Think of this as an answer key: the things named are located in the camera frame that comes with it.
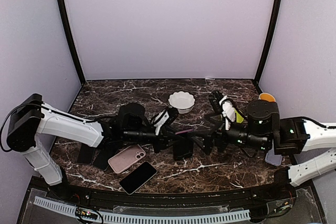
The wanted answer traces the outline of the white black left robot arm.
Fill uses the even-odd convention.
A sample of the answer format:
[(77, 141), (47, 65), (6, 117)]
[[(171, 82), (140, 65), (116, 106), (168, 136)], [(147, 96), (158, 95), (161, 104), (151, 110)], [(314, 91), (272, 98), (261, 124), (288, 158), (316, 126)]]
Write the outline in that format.
[(84, 119), (52, 107), (34, 93), (4, 119), (3, 124), (8, 125), (6, 152), (21, 153), (45, 182), (53, 186), (54, 193), (69, 201), (74, 197), (74, 189), (43, 147), (39, 134), (66, 138), (104, 153), (118, 149), (122, 143), (151, 144), (158, 153), (182, 139), (170, 128), (177, 117), (177, 109), (166, 108), (148, 120), (144, 106), (128, 103), (120, 106), (116, 115)]

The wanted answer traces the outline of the black phone case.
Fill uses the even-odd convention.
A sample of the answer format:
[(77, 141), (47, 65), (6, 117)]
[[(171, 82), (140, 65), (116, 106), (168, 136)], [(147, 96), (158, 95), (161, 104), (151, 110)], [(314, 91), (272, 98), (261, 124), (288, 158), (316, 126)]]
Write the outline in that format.
[(179, 140), (173, 144), (173, 159), (181, 161), (193, 156), (194, 142), (192, 140)]

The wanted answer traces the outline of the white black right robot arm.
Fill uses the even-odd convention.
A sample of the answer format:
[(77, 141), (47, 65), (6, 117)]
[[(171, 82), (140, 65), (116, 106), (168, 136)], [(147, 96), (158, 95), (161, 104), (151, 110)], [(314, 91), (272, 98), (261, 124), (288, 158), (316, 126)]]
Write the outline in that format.
[(208, 133), (188, 134), (188, 138), (207, 155), (213, 147), (223, 152), (229, 144), (261, 151), (273, 150), (281, 156), (326, 149), (325, 153), (304, 163), (276, 171), (274, 184), (268, 187), (271, 199), (280, 199), (287, 193), (288, 185), (297, 187), (335, 169), (335, 124), (322, 124), (304, 116), (281, 119), (277, 103), (265, 100), (249, 103), (244, 118), (247, 123), (241, 124), (236, 121), (232, 99), (211, 99), (211, 104), (222, 120)]

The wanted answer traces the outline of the purple smartphone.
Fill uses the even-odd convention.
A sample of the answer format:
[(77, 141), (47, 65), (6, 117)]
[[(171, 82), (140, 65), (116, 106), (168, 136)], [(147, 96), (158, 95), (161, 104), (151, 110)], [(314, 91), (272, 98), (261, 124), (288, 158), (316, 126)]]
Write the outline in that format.
[(184, 129), (184, 130), (176, 131), (175, 135), (189, 133), (189, 132), (193, 132), (193, 131), (194, 131), (193, 129)]

